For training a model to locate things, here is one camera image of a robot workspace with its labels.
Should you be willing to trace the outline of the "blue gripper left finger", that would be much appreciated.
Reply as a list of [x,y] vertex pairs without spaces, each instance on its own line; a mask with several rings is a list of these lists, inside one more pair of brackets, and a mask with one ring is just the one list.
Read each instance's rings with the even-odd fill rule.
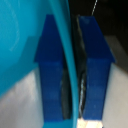
[[53,15],[47,15],[35,61],[39,64],[45,121],[71,117],[70,81],[60,35]]

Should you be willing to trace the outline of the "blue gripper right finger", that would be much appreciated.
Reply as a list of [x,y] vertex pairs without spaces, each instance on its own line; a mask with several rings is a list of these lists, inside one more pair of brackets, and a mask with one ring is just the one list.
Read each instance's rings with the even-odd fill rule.
[[82,117],[101,120],[110,65],[115,58],[92,16],[80,16],[79,24],[87,54],[86,100]]

